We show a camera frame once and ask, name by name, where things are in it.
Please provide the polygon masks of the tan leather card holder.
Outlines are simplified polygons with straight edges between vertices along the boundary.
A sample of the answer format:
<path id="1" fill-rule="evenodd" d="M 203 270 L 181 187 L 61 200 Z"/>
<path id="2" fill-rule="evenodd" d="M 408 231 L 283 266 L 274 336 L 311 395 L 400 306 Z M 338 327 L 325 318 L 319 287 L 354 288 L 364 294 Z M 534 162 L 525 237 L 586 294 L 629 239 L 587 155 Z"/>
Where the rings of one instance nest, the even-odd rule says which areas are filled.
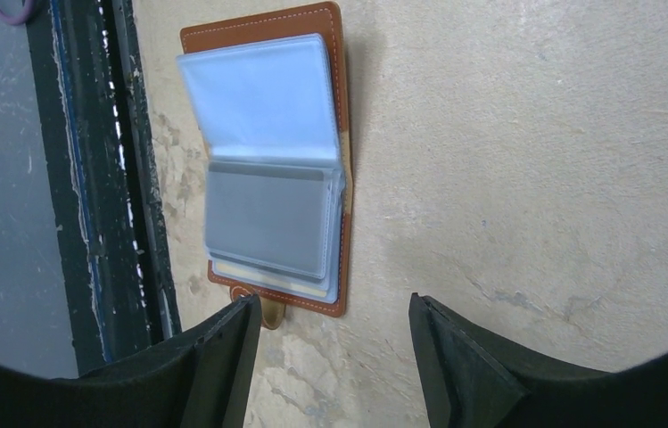
<path id="1" fill-rule="evenodd" d="M 324 1 L 181 30 L 177 66 L 209 155 L 208 278 L 294 306 L 347 305 L 353 167 L 341 10 Z"/>

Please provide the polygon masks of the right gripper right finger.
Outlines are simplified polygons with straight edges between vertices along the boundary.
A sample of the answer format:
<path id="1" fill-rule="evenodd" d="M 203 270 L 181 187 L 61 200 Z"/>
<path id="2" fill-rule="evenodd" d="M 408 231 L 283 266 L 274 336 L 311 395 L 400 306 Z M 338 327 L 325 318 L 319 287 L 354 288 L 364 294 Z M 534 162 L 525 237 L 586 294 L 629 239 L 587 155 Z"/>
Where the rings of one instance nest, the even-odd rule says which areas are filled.
<path id="1" fill-rule="evenodd" d="M 668 352 L 619 372 L 577 366 L 412 294 L 408 317 L 432 427 L 668 427 Z"/>

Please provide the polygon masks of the grey magnetic stripe card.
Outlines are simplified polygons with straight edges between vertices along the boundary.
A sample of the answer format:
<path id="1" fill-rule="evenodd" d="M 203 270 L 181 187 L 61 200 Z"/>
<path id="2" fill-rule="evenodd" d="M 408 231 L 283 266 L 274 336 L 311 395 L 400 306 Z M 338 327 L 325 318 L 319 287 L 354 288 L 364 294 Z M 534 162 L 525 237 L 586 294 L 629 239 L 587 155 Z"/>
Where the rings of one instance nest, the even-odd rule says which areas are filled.
<path id="1" fill-rule="evenodd" d="M 322 278 L 329 254 L 331 169 L 209 164 L 204 241 L 215 257 Z"/>

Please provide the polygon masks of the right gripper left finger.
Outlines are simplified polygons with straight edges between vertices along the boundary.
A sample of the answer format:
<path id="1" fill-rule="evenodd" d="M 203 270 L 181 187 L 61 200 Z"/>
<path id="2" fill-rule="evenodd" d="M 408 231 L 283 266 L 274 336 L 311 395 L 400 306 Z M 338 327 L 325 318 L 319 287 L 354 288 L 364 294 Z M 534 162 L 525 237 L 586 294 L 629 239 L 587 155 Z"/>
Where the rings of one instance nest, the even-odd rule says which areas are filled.
<path id="1" fill-rule="evenodd" d="M 0 427 L 241 427 L 260 321 L 249 295 L 78 379 L 0 366 Z"/>

